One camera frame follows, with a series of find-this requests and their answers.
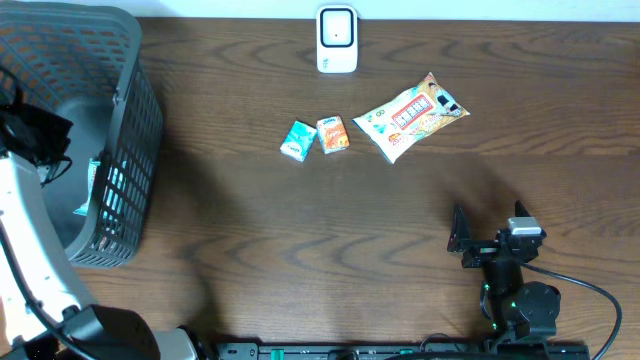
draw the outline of white device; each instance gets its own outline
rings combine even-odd
[[[347,5],[323,6],[316,14],[318,70],[349,73],[358,66],[358,15]]]

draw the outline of white background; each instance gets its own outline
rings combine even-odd
[[[135,16],[311,19],[327,4],[352,5],[363,19],[640,22],[640,0],[62,0],[112,5]]]

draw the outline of snack bag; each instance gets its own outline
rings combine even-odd
[[[392,164],[416,141],[471,115],[429,73],[416,87],[353,119]]]
[[[316,125],[318,139],[325,154],[344,150],[349,147],[349,138],[340,116],[318,120]]]
[[[287,138],[284,139],[280,152],[302,162],[307,157],[313,139],[318,131],[311,126],[296,121],[293,123]]]

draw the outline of wooden table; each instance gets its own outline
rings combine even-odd
[[[481,271],[446,252],[453,205],[489,238],[521,199],[549,234],[534,264],[614,294],[607,358],[640,354],[640,25],[361,21],[358,70],[323,75],[313,21],[140,23],[165,138],[137,258],[79,270],[103,304],[265,342],[487,333]],[[391,165],[349,119],[429,71],[472,116]],[[336,114],[347,151],[280,154],[295,119]],[[524,276],[595,354],[612,305]]]

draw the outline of laundry basket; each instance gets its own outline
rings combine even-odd
[[[73,166],[43,193],[76,266],[125,264],[140,241],[163,123],[138,60],[141,38],[117,8],[0,1],[0,64],[25,102],[74,123]],[[0,101],[16,85],[0,74]]]

